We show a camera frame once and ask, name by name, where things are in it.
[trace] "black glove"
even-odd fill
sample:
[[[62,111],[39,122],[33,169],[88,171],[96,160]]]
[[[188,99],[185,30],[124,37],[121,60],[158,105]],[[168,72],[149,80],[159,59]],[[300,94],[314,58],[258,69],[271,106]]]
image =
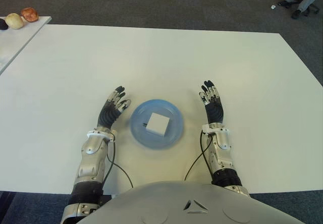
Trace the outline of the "black glove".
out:
[[[98,121],[98,127],[106,127],[111,129],[112,124],[116,121],[116,119],[121,115],[121,113],[129,107],[131,100],[123,100],[120,103],[119,100],[125,96],[124,87],[119,86],[116,88],[109,96],[107,101],[105,102]]]
[[[217,88],[210,80],[204,81],[204,84],[204,92],[200,92],[199,95],[205,105],[208,123],[222,123],[223,108]]]

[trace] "small white object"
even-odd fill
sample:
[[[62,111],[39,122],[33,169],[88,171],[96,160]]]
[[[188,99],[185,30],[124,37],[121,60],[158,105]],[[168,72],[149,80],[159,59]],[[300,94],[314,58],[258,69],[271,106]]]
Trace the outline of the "small white object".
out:
[[[160,136],[164,136],[170,119],[162,115],[152,113],[148,121],[146,130]]]

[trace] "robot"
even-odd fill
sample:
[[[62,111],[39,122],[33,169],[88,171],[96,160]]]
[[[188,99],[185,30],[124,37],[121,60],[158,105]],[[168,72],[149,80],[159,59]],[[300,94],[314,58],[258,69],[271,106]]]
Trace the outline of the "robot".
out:
[[[249,196],[230,155],[232,145],[229,130],[223,125],[224,112],[219,93],[210,80],[204,84],[199,96],[205,106],[208,124],[202,126],[199,157],[203,156],[210,172],[210,184],[186,181],[151,183],[102,203],[102,188],[114,165],[113,157],[109,159],[111,166],[104,175],[108,144],[113,144],[115,149],[116,137],[111,126],[131,103],[131,100],[119,102],[125,95],[125,88],[120,86],[105,102],[97,127],[87,134],[72,196],[64,209],[61,224],[302,223]],[[202,135],[207,137],[205,149]]]

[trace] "black shoe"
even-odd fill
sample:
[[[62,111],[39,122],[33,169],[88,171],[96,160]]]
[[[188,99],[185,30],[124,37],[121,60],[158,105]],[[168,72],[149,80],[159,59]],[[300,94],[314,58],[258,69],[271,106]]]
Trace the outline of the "black shoe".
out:
[[[292,14],[292,18],[293,19],[298,19],[299,15],[301,14],[302,12],[300,10],[295,10]]]
[[[287,1],[280,1],[280,2],[277,3],[277,5],[279,5],[279,6],[290,6],[290,3],[287,2]]]

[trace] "silver metal joint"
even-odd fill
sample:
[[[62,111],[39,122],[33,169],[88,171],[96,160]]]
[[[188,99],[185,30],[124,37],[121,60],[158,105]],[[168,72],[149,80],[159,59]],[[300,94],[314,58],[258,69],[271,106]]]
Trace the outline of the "silver metal joint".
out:
[[[72,217],[88,216],[99,209],[99,205],[91,203],[75,203],[65,207],[61,224]]]
[[[231,158],[231,143],[229,141],[229,129],[224,128],[221,123],[211,123],[202,126],[206,135],[211,135],[213,144],[209,147],[209,161],[212,172],[221,169],[234,169]]]
[[[88,139],[82,146],[82,160],[74,184],[84,181],[103,182],[107,144],[115,141],[116,132],[98,127],[87,133]]]
[[[243,186],[240,186],[240,185],[229,185],[229,186],[225,186],[224,188],[226,188],[228,190],[231,190],[231,191],[234,191],[234,192],[237,192],[239,194],[242,194],[242,195],[245,195],[245,196],[250,197],[248,190],[246,188],[244,188]]]

